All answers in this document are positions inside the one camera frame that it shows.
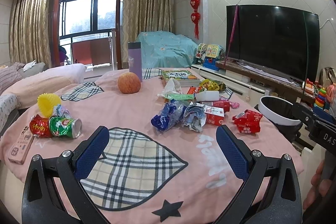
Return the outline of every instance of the finger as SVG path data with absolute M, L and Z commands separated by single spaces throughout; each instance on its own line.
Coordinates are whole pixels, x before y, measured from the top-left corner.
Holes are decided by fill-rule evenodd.
M 313 186 L 311 187 L 311 189 L 309 190 L 306 199 L 303 202 L 302 208 L 304 210 L 306 210 L 316 199 L 316 188 Z
M 324 179 L 321 181 L 319 186 L 319 193 L 322 197 L 325 197 L 332 183 L 333 182 L 330 179 Z
M 321 180 L 321 174 L 315 174 L 313 175 L 313 177 L 311 178 L 311 185 L 314 186 L 314 187 L 318 187 L 319 183 L 320 183 L 320 180 Z
M 324 166 L 324 160 L 322 160 L 320 165 L 317 167 L 317 169 L 316 169 L 317 174 L 322 174 L 323 166 Z

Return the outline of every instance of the television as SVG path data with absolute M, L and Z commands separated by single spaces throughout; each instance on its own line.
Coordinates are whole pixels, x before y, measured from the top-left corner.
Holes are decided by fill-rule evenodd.
M 226 52 L 235 16 L 226 7 Z M 228 56 L 279 71 L 296 80 L 315 81 L 320 54 L 317 14 L 280 6 L 239 5 L 234 38 Z

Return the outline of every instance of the red apple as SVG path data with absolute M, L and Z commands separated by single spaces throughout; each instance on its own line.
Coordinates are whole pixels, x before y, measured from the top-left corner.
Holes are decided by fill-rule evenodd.
M 136 93 L 141 88 L 141 82 L 135 73 L 126 72 L 119 76 L 118 88 L 124 94 Z

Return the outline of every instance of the screw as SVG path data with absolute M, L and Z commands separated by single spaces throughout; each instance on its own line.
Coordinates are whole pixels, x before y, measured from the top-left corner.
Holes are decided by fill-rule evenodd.
M 37 161 L 37 160 L 39 160 L 40 159 L 40 155 L 35 155 L 34 157 L 33 157 L 33 161 Z
M 259 150 L 253 150 L 253 151 L 252 151 L 252 154 L 253 154 L 253 156 L 255 156 L 255 157 L 260 157 L 260 156 L 261 156 L 261 152 L 260 152 Z
M 290 155 L 288 155 L 288 154 L 284 154 L 284 158 L 285 158 L 286 160 L 291 160 L 291 159 L 292 159 L 292 157 L 291 157 Z
M 70 150 L 65 150 L 65 151 L 62 153 L 62 156 L 63 156 L 64 158 L 69 157 L 70 155 L 71 155 L 71 151 L 70 151 Z

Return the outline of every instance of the green can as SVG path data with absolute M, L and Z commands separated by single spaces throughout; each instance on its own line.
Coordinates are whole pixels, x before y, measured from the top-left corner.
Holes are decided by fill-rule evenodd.
M 66 136 L 76 139 L 81 134 L 82 121 L 80 119 L 51 116 L 49 119 L 49 128 L 52 135 L 56 137 Z

